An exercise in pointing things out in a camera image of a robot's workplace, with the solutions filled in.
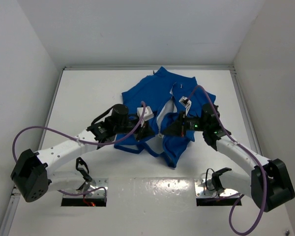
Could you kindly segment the blue zip-up jacket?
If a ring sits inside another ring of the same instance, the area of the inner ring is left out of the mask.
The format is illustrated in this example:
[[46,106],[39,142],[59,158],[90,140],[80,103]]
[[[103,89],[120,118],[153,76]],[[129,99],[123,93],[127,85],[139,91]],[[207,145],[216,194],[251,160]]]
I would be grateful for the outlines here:
[[153,75],[141,79],[134,87],[123,92],[122,100],[131,114],[136,113],[141,101],[150,106],[154,117],[148,120],[150,127],[155,132],[150,136],[137,142],[134,136],[116,144],[114,147],[121,151],[139,154],[146,150],[154,157],[163,157],[166,164],[175,168],[178,160],[186,150],[188,144],[195,140],[194,132],[187,131],[186,136],[164,136],[158,137],[170,124],[172,124],[185,108],[179,103],[182,96],[188,97],[192,104],[188,116],[200,116],[202,106],[208,102],[215,102],[216,96],[209,92],[197,89],[195,77],[189,78],[174,74],[160,67]]

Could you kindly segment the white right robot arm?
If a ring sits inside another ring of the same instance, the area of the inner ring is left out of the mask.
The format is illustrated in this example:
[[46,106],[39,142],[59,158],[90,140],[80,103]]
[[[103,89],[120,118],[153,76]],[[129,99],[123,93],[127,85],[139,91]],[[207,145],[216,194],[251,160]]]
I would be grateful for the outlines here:
[[162,133],[185,137],[188,131],[201,131],[208,146],[245,171],[244,175],[228,167],[215,171],[209,181],[214,191],[233,189],[250,197],[265,212],[294,199],[295,190],[285,163],[280,159],[270,160],[240,144],[230,131],[222,128],[219,118],[218,107],[207,103],[202,106],[200,116],[188,117],[181,111]]

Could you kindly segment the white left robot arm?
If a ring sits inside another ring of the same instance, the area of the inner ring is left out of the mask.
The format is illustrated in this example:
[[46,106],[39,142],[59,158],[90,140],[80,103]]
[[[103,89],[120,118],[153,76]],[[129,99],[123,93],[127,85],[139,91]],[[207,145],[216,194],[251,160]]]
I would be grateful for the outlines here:
[[136,142],[154,135],[149,120],[154,114],[144,102],[135,114],[127,106],[115,104],[89,127],[76,136],[69,136],[45,127],[45,130],[67,138],[67,141],[47,149],[27,149],[14,155],[15,167],[11,179],[28,203],[40,199],[50,191],[72,197],[91,196],[104,186],[97,186],[89,174],[82,155],[104,146],[116,145],[133,136]]

